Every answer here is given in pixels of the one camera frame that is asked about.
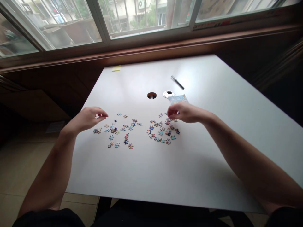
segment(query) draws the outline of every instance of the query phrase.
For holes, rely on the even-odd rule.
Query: yellow sticky note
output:
[[[120,71],[120,69],[121,69],[121,66],[115,66],[115,67],[113,67],[112,72]]]

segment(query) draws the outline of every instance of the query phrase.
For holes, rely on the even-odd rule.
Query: finger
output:
[[[179,111],[179,108],[180,108],[179,103],[169,106],[167,109],[167,116],[169,117],[170,115],[174,114],[175,111]]]
[[[95,114],[102,114],[103,117],[108,117],[108,114],[101,108],[93,108]]]
[[[181,119],[181,114],[172,114],[169,116],[170,119]]]
[[[99,122],[101,122],[101,121],[103,121],[104,119],[106,119],[106,117],[98,117],[98,118],[96,118],[95,119],[96,124],[99,123]]]

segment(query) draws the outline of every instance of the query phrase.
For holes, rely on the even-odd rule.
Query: hand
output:
[[[171,119],[178,119],[186,123],[204,123],[212,113],[201,109],[187,102],[179,102],[168,107],[167,116]]]
[[[72,134],[94,127],[97,123],[108,117],[108,114],[100,107],[84,107],[62,130]]]

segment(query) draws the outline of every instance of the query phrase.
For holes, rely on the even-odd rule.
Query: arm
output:
[[[60,135],[28,190],[18,218],[29,211],[58,210],[66,190],[77,135],[108,117],[99,107],[85,107],[60,132]]]
[[[202,123],[228,165],[269,214],[280,207],[303,205],[303,189],[215,114],[185,102],[170,106],[167,114],[187,123]]]

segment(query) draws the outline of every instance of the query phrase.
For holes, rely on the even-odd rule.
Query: person's left hand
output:
[[[84,107],[62,130],[72,134],[94,127],[97,123],[108,117],[108,114],[100,107]]]

